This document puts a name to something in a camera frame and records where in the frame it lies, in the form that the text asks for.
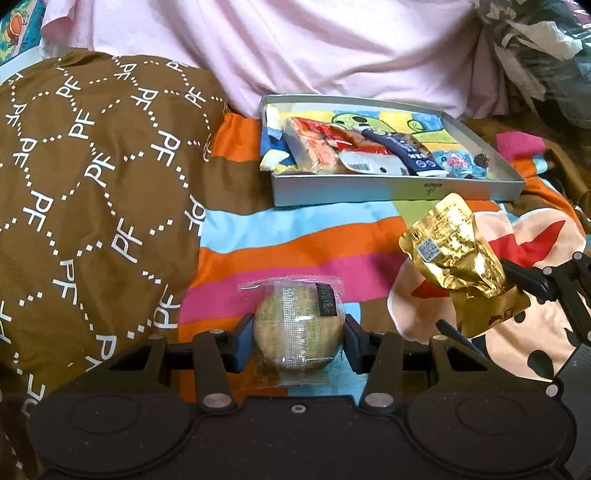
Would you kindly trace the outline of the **plastic bag of clothes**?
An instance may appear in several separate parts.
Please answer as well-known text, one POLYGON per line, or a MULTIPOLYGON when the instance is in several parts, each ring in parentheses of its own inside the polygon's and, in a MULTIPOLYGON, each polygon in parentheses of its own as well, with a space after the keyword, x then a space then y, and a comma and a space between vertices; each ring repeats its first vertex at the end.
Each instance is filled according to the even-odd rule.
POLYGON ((474 1, 495 54, 545 122, 590 129, 590 13, 584 1, 474 1))

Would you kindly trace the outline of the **dark dried fruit clear packet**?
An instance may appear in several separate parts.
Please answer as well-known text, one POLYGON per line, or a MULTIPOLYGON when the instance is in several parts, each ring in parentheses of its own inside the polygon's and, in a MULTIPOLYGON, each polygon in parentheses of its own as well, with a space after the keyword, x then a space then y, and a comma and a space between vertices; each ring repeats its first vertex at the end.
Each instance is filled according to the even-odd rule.
POLYGON ((409 170, 396 155, 376 154, 360 151, 339 152, 342 165, 359 174, 409 176, 409 170))

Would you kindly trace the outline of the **grey tray with frog drawing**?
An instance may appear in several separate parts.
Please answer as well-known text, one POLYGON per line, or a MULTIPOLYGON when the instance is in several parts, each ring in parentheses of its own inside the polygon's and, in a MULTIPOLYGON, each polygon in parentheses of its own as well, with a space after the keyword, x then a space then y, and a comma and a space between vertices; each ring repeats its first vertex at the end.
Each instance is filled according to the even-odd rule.
POLYGON ((442 199, 513 201, 522 176, 443 111, 322 95, 260 103, 260 168, 280 207, 442 199))

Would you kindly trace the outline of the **light blue snack packet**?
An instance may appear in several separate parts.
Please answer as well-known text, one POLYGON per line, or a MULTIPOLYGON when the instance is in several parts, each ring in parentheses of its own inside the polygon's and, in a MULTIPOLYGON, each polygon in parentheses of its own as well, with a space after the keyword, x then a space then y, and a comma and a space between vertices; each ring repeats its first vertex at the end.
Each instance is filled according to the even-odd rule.
POLYGON ((484 154, 472 155, 464 149, 436 150, 436 163, 458 179, 484 179, 488 175, 489 159, 484 154))

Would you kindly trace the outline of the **pink hanging sheet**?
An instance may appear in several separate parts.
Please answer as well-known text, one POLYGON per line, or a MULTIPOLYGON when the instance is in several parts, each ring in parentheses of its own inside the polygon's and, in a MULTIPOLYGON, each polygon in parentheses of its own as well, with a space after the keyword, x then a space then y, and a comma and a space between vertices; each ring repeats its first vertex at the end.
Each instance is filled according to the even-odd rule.
POLYGON ((50 1, 43 39, 211 71, 231 107, 273 93, 505 113, 504 74, 468 1, 50 1))

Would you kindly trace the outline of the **red meat snack packet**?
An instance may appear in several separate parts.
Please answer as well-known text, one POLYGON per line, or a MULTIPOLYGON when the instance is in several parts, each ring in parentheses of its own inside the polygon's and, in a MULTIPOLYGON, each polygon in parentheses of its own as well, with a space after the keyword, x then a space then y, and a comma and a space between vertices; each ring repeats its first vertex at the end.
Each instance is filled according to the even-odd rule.
POLYGON ((356 151, 369 154, 390 155, 391 152, 383 145, 369 140, 357 131, 332 123, 294 117, 294 127, 297 134, 304 138, 321 142, 322 145, 332 147, 336 152, 356 151))

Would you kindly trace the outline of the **orange bread bar packet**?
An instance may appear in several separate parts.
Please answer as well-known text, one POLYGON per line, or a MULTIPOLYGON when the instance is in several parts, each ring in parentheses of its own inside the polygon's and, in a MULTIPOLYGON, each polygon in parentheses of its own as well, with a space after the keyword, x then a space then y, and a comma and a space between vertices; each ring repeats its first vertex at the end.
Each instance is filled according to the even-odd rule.
POLYGON ((297 168, 305 173, 344 174, 339 151, 352 145, 351 136, 342 127, 301 117, 287 119, 283 140, 297 168))

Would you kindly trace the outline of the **round cake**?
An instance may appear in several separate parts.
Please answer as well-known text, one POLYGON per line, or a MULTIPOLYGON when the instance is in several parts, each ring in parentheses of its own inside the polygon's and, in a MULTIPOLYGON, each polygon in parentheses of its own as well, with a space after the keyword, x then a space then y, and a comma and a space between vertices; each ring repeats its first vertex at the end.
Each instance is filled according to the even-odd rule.
POLYGON ((325 369, 338 356, 345 336, 342 280, 328 275, 276 276, 242 283, 238 291, 253 307, 256 385, 327 383, 325 369))

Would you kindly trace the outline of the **navy blue stick snack packet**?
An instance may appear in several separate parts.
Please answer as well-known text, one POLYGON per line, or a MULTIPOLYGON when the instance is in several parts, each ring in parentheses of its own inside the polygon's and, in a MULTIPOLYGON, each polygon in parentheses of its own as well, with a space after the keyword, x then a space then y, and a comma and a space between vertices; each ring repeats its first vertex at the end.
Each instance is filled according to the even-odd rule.
POLYGON ((448 176, 448 172, 436 163, 433 154, 412 135, 370 127, 362 127, 360 132, 363 137, 385 146, 398 156, 413 175, 437 178, 448 176))

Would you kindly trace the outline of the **brown PF patterned quilt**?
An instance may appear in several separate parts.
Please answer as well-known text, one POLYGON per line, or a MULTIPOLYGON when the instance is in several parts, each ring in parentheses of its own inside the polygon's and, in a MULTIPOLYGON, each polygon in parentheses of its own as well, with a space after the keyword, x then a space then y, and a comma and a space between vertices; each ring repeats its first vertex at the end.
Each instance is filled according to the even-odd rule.
POLYGON ((1 87, 1 475, 29 479, 48 394, 150 334, 176 338, 204 165, 226 107, 211 72, 74 50, 1 87))

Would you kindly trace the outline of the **gold foil snack packet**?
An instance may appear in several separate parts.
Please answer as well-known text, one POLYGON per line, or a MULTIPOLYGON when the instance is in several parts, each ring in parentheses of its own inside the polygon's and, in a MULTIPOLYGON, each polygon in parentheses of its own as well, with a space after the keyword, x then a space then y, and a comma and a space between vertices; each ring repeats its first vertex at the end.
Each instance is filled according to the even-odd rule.
POLYGON ((531 306, 529 296, 508 280, 474 212, 456 193, 408 228, 399 245, 428 283, 450 295, 457 326, 467 338, 531 306))

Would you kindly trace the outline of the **cartoon anime wall poster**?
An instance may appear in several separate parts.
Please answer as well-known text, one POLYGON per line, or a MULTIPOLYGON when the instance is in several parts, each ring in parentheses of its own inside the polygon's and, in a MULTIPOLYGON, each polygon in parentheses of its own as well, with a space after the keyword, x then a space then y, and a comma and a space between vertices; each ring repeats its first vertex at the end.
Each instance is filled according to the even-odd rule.
POLYGON ((1 2, 1 64, 40 44, 45 10, 45 1, 1 2))

